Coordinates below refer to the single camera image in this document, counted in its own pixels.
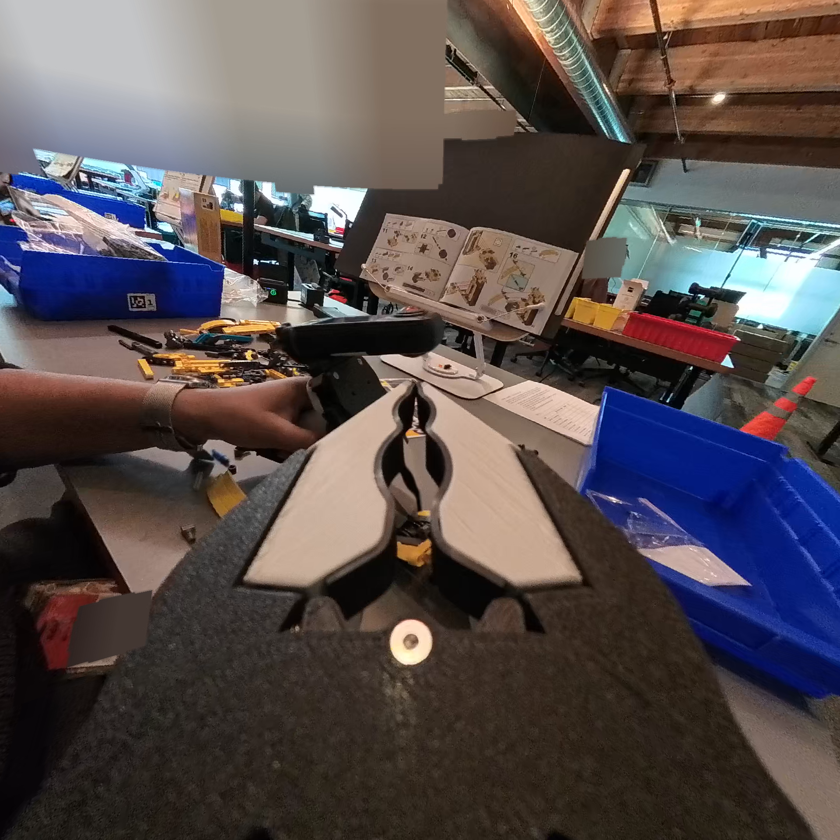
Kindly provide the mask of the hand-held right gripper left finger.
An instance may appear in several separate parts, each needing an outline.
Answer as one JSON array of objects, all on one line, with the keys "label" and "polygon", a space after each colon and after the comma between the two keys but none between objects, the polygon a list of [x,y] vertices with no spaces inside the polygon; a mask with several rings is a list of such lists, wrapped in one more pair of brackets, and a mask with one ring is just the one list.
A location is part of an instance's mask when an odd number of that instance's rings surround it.
[{"label": "hand-held right gripper left finger", "polygon": [[384,594],[396,569],[396,501],[403,439],[417,387],[405,380],[309,449],[242,585],[333,599],[354,617]]}]

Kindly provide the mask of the yellow toy brick vehicle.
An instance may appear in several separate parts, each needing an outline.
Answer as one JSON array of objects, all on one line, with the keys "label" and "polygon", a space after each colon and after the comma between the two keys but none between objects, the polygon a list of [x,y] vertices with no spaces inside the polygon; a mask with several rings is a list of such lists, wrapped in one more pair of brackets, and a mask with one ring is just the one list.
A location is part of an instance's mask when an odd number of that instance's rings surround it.
[{"label": "yellow toy brick vehicle", "polygon": [[402,518],[395,529],[397,559],[414,568],[422,568],[432,562],[433,541],[430,522],[430,510],[409,513]]}]

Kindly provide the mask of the person's left forearm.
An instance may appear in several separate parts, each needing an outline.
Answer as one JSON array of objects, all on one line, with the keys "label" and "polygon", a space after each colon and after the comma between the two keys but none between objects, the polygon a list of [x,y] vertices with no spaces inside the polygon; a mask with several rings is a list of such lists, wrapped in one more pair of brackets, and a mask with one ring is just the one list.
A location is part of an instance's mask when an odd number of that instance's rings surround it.
[{"label": "person's left forearm", "polygon": [[14,368],[1,372],[3,472],[147,448],[149,384]]}]

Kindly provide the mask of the clear book stand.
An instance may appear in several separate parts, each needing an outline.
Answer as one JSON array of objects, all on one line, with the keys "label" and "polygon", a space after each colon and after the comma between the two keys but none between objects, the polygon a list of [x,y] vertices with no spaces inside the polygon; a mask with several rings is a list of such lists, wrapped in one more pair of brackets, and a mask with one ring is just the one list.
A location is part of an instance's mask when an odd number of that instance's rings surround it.
[{"label": "clear book stand", "polygon": [[479,400],[502,390],[501,381],[486,372],[487,360],[483,338],[487,336],[501,345],[514,343],[527,335],[524,328],[491,320],[486,314],[476,314],[447,303],[426,299],[390,283],[383,285],[370,280],[369,287],[378,298],[433,312],[445,322],[465,329],[474,337],[476,358],[465,363],[452,361],[439,353],[429,351],[420,356],[404,353],[383,354],[381,360],[385,364],[420,381],[435,385],[447,394],[468,401]]}]

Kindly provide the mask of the open instruction booklet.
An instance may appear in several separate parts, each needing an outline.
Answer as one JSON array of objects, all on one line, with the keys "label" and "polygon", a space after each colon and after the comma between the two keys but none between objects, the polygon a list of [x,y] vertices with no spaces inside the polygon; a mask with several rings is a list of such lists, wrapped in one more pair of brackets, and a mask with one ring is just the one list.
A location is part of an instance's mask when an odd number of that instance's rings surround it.
[{"label": "open instruction booklet", "polygon": [[579,256],[492,227],[388,213],[362,276],[383,288],[538,334]]}]

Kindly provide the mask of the small clear plastic bag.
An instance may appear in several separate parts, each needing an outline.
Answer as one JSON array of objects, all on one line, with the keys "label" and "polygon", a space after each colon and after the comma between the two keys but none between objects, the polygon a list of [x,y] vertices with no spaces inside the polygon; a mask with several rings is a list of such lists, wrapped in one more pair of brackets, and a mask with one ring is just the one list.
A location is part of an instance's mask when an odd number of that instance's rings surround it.
[{"label": "small clear plastic bag", "polygon": [[266,290],[257,281],[230,268],[224,268],[221,297],[223,305],[257,305],[265,298]]}]

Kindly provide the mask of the pile of toy brick parts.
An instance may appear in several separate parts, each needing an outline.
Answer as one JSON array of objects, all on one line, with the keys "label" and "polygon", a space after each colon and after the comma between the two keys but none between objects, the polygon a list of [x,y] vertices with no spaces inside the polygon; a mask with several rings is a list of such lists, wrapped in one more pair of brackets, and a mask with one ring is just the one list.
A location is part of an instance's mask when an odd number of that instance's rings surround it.
[{"label": "pile of toy brick parts", "polygon": [[162,339],[115,324],[108,331],[137,355],[144,381],[223,390],[311,374],[286,351],[273,349],[279,327],[271,320],[219,318],[167,330]]}]

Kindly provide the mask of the empty clear plastic bag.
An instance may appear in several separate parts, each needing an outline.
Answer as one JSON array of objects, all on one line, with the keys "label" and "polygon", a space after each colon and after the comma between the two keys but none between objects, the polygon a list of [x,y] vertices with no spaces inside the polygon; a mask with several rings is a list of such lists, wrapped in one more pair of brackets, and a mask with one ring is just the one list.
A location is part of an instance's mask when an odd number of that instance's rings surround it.
[{"label": "empty clear plastic bag", "polygon": [[647,560],[707,586],[751,586],[649,499],[620,498],[595,490],[585,495]]}]

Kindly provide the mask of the metal mesh watch band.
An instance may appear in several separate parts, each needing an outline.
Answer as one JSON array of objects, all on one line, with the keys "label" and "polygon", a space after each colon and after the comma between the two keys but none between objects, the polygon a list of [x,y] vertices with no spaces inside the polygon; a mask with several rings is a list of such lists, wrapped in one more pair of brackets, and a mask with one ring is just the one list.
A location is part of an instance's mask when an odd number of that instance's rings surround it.
[{"label": "metal mesh watch band", "polygon": [[154,448],[194,453],[201,445],[176,432],[172,412],[175,399],[190,385],[181,381],[158,381],[145,394],[140,411],[140,429]]}]

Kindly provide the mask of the wooden table with bins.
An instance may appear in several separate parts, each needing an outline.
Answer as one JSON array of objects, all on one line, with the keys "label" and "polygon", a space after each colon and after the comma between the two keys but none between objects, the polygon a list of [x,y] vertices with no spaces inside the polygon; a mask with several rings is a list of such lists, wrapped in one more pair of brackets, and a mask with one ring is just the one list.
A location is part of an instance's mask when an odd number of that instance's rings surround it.
[{"label": "wooden table with bins", "polygon": [[574,367],[572,382],[602,380],[677,410],[686,406],[701,377],[734,374],[729,357],[714,362],[569,319],[562,321],[553,347],[598,362]]}]

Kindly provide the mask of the red storage bin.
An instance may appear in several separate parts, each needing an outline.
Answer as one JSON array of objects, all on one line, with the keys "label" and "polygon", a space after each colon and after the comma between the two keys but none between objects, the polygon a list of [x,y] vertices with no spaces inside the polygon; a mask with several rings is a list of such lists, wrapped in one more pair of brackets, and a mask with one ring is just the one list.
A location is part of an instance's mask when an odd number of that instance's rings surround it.
[{"label": "red storage bin", "polygon": [[740,342],[737,336],[727,332],[638,311],[628,314],[623,335],[717,364]]}]

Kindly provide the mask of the clear plastic bags of parts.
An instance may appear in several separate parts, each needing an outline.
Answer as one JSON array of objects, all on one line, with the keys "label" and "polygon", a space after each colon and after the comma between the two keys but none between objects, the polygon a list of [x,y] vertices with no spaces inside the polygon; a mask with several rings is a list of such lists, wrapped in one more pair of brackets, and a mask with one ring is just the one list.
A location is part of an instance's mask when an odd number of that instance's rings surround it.
[{"label": "clear plastic bags of parts", "polygon": [[26,236],[25,247],[64,256],[103,256],[165,261],[131,227],[59,194],[39,196],[12,188],[11,218]]}]

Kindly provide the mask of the orange traffic cone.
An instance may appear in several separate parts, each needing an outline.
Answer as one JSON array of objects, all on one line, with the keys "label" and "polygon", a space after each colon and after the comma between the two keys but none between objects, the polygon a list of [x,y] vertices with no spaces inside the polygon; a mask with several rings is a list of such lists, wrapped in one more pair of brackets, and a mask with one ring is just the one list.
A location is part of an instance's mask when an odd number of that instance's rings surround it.
[{"label": "orange traffic cone", "polygon": [[796,411],[801,399],[809,394],[816,382],[814,376],[805,377],[771,406],[741,426],[740,431],[756,438],[775,440]]}]

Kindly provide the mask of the red box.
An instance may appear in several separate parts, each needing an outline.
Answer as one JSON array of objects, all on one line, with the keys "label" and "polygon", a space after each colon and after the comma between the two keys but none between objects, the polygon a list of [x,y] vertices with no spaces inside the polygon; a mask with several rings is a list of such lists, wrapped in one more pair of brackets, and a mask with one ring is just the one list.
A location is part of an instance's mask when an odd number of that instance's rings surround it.
[{"label": "red box", "polygon": [[81,606],[122,595],[116,581],[106,579],[39,581],[27,588],[25,608],[34,619],[48,669],[73,679],[106,675],[119,661],[111,656],[68,666],[70,636]]}]

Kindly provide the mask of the silver ventilation duct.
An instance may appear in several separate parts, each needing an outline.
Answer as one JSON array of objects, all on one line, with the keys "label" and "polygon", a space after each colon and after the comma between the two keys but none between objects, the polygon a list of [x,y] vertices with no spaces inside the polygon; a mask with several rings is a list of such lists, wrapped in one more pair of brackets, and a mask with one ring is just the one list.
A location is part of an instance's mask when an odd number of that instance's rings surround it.
[{"label": "silver ventilation duct", "polygon": [[550,54],[570,84],[570,93],[588,123],[601,136],[620,143],[636,139],[600,68],[581,16],[572,2],[525,1],[525,8]]}]

